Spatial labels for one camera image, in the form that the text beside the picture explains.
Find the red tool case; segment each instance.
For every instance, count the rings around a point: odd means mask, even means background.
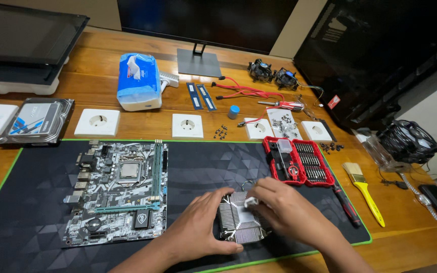
[[[278,158],[279,156],[281,156],[279,154],[279,151],[271,151],[270,146],[274,146],[271,145],[271,143],[277,143],[277,141],[280,138],[273,138],[271,136],[267,136],[264,138],[262,144],[264,146],[264,149],[266,151],[267,154],[267,161],[269,163],[270,169],[271,169],[271,173],[272,173],[272,177],[275,179],[278,179],[279,181],[282,181],[283,183],[287,183],[287,184],[292,184],[292,185],[302,185],[302,184],[306,184],[307,186],[322,186],[322,187],[329,187],[331,185],[333,185],[335,183],[335,180],[333,178],[333,176],[330,173],[330,170],[326,167],[324,161],[323,161],[323,155],[321,154],[318,145],[314,142],[314,141],[310,141],[310,140],[293,140],[290,141],[289,139],[283,139],[283,140],[288,140],[291,143],[291,146],[293,148],[293,151],[289,153],[289,157],[287,156],[286,158],[283,156],[283,160],[285,162],[285,164],[288,164],[289,161],[292,161],[293,163],[298,163],[299,165],[299,174],[298,174],[298,179],[297,181],[295,180],[286,180],[286,176],[284,174],[284,172],[282,170],[277,170],[276,164],[279,163],[281,164],[281,159]],[[305,162],[304,164],[301,161],[300,158],[300,154],[298,153],[298,150],[295,146],[295,144],[309,144],[311,146],[309,147],[313,147],[313,151],[309,151],[307,153],[307,155],[302,155],[304,156],[309,156],[309,157],[316,157],[318,159],[319,162],[319,166],[314,166],[311,167],[309,166],[309,164],[307,162]],[[307,176],[308,173],[311,173],[311,169],[315,168],[315,170],[320,169],[324,172],[326,179],[323,179],[324,181],[314,181],[313,179],[308,180]]]

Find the red sticker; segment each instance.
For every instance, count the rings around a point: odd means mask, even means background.
[[[330,109],[333,109],[333,107],[335,107],[338,103],[340,102],[340,98],[335,95],[332,100],[328,103],[328,107]]]

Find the monitor stand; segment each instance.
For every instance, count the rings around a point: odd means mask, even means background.
[[[178,56],[178,73],[192,74],[209,77],[222,77],[217,55],[213,53],[204,53],[205,45],[202,51],[196,51],[197,44],[193,51],[177,49]]]

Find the blue tissue package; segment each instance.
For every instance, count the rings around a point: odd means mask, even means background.
[[[117,97],[128,111],[161,107],[160,76],[153,56],[139,53],[121,56]]]

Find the green mat border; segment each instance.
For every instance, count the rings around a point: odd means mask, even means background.
[[[79,140],[79,141],[89,141],[90,139],[63,139],[62,141],[71,141],[71,140]],[[154,141],[154,140],[112,140],[112,139],[104,139],[102,141]],[[166,142],[217,142],[216,140],[163,140]],[[261,143],[258,141],[220,141],[220,142],[226,142],[226,143]],[[16,164],[16,161],[19,158],[19,155],[21,154],[21,152],[23,151],[23,148],[20,148],[20,150],[18,151],[18,154],[16,154],[15,160],[13,160],[13,164],[11,164],[8,172],[6,173],[6,176],[4,177],[3,181],[0,184],[0,190],[3,187],[4,183],[6,182],[6,179],[8,179],[9,174],[11,173],[11,170],[13,169],[13,167]],[[323,155],[323,158],[325,158],[328,167],[331,169],[330,167],[330,163],[328,162],[328,160],[326,159],[326,157],[324,156],[323,152],[321,152],[321,155]],[[362,224],[365,226],[362,218],[360,217],[360,214],[358,214],[358,217],[360,218],[360,221],[362,222]],[[367,230],[368,236],[370,237],[370,240],[368,241],[364,241],[364,242],[359,242],[359,243],[354,243],[352,244],[353,246],[357,246],[357,245],[365,245],[365,244],[370,244],[372,243],[372,235],[370,234],[370,232],[368,231],[368,228],[365,226],[365,229]],[[298,254],[291,254],[291,255],[286,255],[286,256],[282,256],[282,257],[277,257],[277,258],[271,258],[271,259],[265,259],[265,260],[260,260],[260,261],[254,261],[254,262],[247,262],[247,263],[241,263],[241,264],[236,264],[236,265],[230,265],[230,266],[225,266],[225,267],[220,267],[220,268],[215,268],[215,269],[209,269],[209,270],[204,270],[204,271],[200,271],[200,273],[215,273],[215,272],[221,272],[221,271],[225,271],[225,270],[231,270],[231,269],[239,269],[239,268],[244,268],[244,267],[248,267],[248,266],[252,266],[252,265],[258,265],[258,264],[263,264],[263,263],[269,263],[269,262],[274,262],[274,261],[279,261],[279,260],[283,260],[283,259],[288,259],[288,258],[296,258],[296,257],[302,257],[302,256],[308,256],[308,255],[313,255],[313,254],[317,254],[319,253],[318,250],[314,250],[314,251],[307,251],[307,252],[303,252],[303,253],[298,253]]]

